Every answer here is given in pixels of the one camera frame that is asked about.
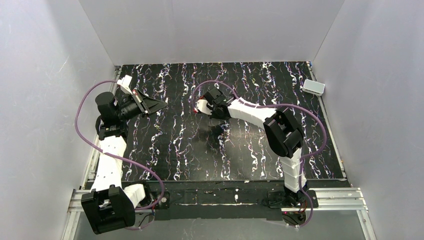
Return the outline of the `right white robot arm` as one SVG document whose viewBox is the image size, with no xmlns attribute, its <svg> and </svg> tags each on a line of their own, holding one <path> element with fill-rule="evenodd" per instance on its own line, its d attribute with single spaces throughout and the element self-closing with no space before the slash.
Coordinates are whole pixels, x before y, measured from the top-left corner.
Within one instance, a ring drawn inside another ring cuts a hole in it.
<svg viewBox="0 0 424 240">
<path fill-rule="evenodd" d="M 211 119 L 243 120 L 264 130 L 269 147 L 280 157 L 284 176 L 284 195 L 269 197 L 266 206 L 296 206 L 305 201 L 308 187 L 301 169 L 305 135 L 290 109 L 253 104 L 241 97 L 225 95 L 216 87 L 207 91 L 194 108 Z"/>
</svg>

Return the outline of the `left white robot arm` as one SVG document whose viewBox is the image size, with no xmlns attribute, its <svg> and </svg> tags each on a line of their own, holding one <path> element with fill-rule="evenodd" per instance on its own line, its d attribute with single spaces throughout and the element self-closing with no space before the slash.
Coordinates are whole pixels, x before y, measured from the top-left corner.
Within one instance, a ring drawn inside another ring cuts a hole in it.
<svg viewBox="0 0 424 240">
<path fill-rule="evenodd" d="M 127 148 L 127 122 L 137 116 L 148 116 L 164 109 L 165 101 L 153 99 L 139 90 L 129 92 L 118 102 L 112 92 L 95 98 L 100 113 L 96 121 L 100 156 L 94 183 L 81 197 L 81 206 L 95 234 L 132 227 L 136 208 L 152 208 L 154 197 L 144 180 L 122 185 L 123 156 Z"/>
</svg>

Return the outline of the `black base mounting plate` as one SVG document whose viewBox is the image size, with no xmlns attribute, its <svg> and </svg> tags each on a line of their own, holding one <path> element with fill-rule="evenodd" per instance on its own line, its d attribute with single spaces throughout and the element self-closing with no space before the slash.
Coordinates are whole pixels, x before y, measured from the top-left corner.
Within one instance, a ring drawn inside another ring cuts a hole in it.
<svg viewBox="0 0 424 240">
<path fill-rule="evenodd" d="M 282 180 L 259 181 L 166 181 L 165 202 L 154 208 L 155 220 L 266 219 L 281 221 L 283 212 L 306 213 L 318 208 L 315 191 L 308 200 L 283 201 Z"/>
</svg>

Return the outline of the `white small box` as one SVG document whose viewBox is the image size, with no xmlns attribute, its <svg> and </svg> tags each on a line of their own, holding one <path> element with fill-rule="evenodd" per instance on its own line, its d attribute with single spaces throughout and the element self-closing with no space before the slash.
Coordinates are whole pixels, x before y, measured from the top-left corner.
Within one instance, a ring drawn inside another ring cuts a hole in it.
<svg viewBox="0 0 424 240">
<path fill-rule="evenodd" d="M 315 80 L 306 79 L 303 82 L 302 90 L 316 96 L 322 96 L 325 91 L 325 84 Z"/>
</svg>

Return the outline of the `aluminium frame rail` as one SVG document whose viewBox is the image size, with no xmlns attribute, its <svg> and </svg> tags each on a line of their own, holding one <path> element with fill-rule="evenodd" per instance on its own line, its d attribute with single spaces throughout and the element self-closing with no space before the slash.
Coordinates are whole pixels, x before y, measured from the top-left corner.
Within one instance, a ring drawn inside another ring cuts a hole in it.
<svg viewBox="0 0 424 240">
<path fill-rule="evenodd" d="M 76 130 L 77 135 L 85 142 L 87 143 L 91 148 L 91 153 L 88 158 L 87 166 L 84 172 L 82 185 L 79 189 L 75 189 L 72 192 L 71 200 L 69 203 L 69 207 L 67 210 L 67 219 L 65 224 L 65 229 L 62 234 L 63 240 L 73 240 L 75 238 L 75 234 L 78 228 L 78 222 L 80 219 L 80 215 L 82 212 L 84 212 L 83 209 L 83 200 L 89 199 L 90 197 L 93 197 L 94 195 L 91 193 L 91 190 L 87 187 L 87 183 L 89 180 L 93 180 L 95 177 L 96 167 L 98 165 L 98 161 L 100 159 L 100 155 L 102 154 L 102 149 L 100 148 L 100 140 L 99 137 L 96 136 L 94 139 L 94 142 L 88 140 L 83 134 L 81 133 L 79 126 L 78 126 L 78 119 L 79 115 L 82 109 L 82 106 L 87 99 L 88 95 L 94 88 L 100 86 L 101 84 L 107 84 L 111 83 L 109 90 L 115 91 L 116 90 L 116 81 L 120 75 L 121 67 L 117 66 L 114 71 L 114 77 L 112 80 L 105 80 L 101 81 L 99 83 L 96 83 L 91 87 L 87 93 L 83 96 L 78 109 L 77 113 L 74 119 L 74 127 Z"/>
</svg>

